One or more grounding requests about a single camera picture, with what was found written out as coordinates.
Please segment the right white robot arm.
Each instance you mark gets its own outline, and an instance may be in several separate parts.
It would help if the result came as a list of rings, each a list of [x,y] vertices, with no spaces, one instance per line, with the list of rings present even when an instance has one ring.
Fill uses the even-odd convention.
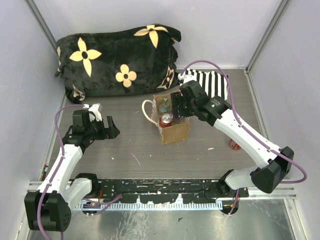
[[[269,142],[243,120],[237,120],[232,106],[220,96],[210,98],[201,85],[191,80],[170,95],[172,114],[176,117],[196,116],[234,140],[255,162],[255,166],[227,172],[219,191],[231,197],[237,189],[257,187],[270,194],[290,172],[294,151]]]

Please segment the red cola can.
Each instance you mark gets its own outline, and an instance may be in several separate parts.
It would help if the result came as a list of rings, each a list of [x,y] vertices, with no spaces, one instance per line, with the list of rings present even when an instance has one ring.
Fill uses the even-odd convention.
[[[164,113],[159,118],[159,126],[161,128],[167,128],[172,126],[173,124],[173,117],[170,113]]]

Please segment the purple Fanta can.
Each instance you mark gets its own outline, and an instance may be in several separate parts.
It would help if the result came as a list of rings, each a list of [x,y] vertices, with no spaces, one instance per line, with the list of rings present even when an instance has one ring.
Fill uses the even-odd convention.
[[[173,113],[170,114],[173,120],[179,120],[181,119],[180,116],[175,116]]]

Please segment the clear glass soda bottle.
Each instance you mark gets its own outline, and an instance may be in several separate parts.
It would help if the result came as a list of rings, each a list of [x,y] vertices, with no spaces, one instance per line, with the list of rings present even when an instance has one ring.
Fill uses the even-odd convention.
[[[181,118],[174,118],[173,119],[173,125],[180,125],[180,124],[185,124],[188,122],[188,118],[181,117]]]
[[[159,104],[158,111],[162,114],[169,114],[172,110],[172,105],[168,97],[164,97]]]

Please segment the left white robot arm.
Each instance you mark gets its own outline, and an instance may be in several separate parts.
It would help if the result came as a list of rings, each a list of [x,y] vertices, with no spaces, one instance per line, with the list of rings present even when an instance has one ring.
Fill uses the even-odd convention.
[[[58,156],[45,180],[35,191],[24,198],[27,222],[30,230],[63,233],[69,226],[72,211],[84,199],[95,198],[100,193],[98,177],[93,173],[81,173],[68,185],[71,174],[94,141],[114,139],[120,131],[113,118],[107,116],[104,125],[102,106],[82,104],[72,115],[72,125],[64,137],[57,135],[60,143]]]

